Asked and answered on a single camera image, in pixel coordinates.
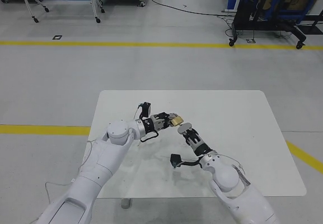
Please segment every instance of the white table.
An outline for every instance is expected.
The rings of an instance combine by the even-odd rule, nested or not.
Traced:
[[[261,91],[103,91],[89,140],[114,120],[132,120],[137,105],[151,103],[151,114],[177,113],[190,122],[208,146],[242,163],[246,177],[264,196],[302,196],[305,185]],[[195,158],[176,128],[158,138],[134,142],[118,172],[98,198],[214,197],[209,172],[199,166],[174,170],[170,154]],[[230,194],[236,196],[241,186]]]

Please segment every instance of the gray floor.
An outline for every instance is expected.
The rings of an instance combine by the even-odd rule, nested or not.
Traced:
[[[219,13],[225,2],[162,1]],[[0,2],[0,40],[227,43],[227,25],[155,5],[105,6],[97,25],[87,2]],[[252,33],[245,32],[239,43]],[[258,44],[294,45],[256,32]],[[323,45],[309,36],[308,45]],[[262,90],[285,139],[323,162],[323,51],[0,46],[0,124],[90,126],[102,90]],[[68,182],[87,137],[0,135],[0,224],[29,223],[47,206],[44,182]],[[294,158],[304,197],[271,197],[283,223],[323,223],[323,175]],[[51,186],[52,198],[63,188]],[[233,223],[215,198],[98,199],[92,223]]]

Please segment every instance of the yellow tape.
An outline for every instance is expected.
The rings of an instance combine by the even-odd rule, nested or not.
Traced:
[[[87,136],[90,127],[44,126],[44,125],[1,125],[0,134],[49,134],[65,136]]]
[[[293,145],[292,143],[287,141],[288,148],[290,152],[297,156],[299,159],[301,159],[303,162],[306,164],[310,165],[313,167],[315,170],[323,174],[323,163],[318,161],[316,158],[312,157],[309,155],[307,152],[301,150],[297,146]]]
[[[25,46],[104,46],[104,47],[149,47],[149,48],[229,48],[217,43],[140,43],[140,42],[82,42],[82,41],[3,41],[0,45]],[[236,44],[236,49],[296,50],[294,45]],[[323,46],[304,46],[303,50],[323,50]]]
[[[66,136],[87,136],[90,127],[79,126],[44,126],[44,125],[3,125],[0,124],[0,134],[46,134]],[[290,152],[306,164],[323,174],[323,163],[305,151],[287,141]]]

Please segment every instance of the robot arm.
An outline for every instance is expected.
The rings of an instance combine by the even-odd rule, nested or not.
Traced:
[[[134,140],[142,140],[150,132],[182,123],[177,114],[151,115],[150,104],[140,104],[139,119],[111,123],[106,132],[94,141],[92,151],[78,177],[65,194],[50,203],[37,224],[88,224],[92,207],[101,188],[115,174]]]
[[[211,172],[212,180],[209,182],[211,190],[229,210],[237,223],[279,224],[274,210],[265,197],[236,166],[222,163],[220,155],[207,146],[190,123],[180,125],[177,131],[184,136],[186,143],[191,146],[199,159],[193,163],[186,163],[181,160],[180,155],[172,154],[170,162],[174,168],[181,165],[200,165],[203,170]],[[244,185],[242,193],[235,198],[226,197],[224,193],[232,191],[239,180]]]

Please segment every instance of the caster wheel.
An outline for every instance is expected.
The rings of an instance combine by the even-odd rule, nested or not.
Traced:
[[[305,45],[304,43],[302,43],[302,42],[298,41],[296,48],[299,50],[299,49],[301,49],[304,45]]]

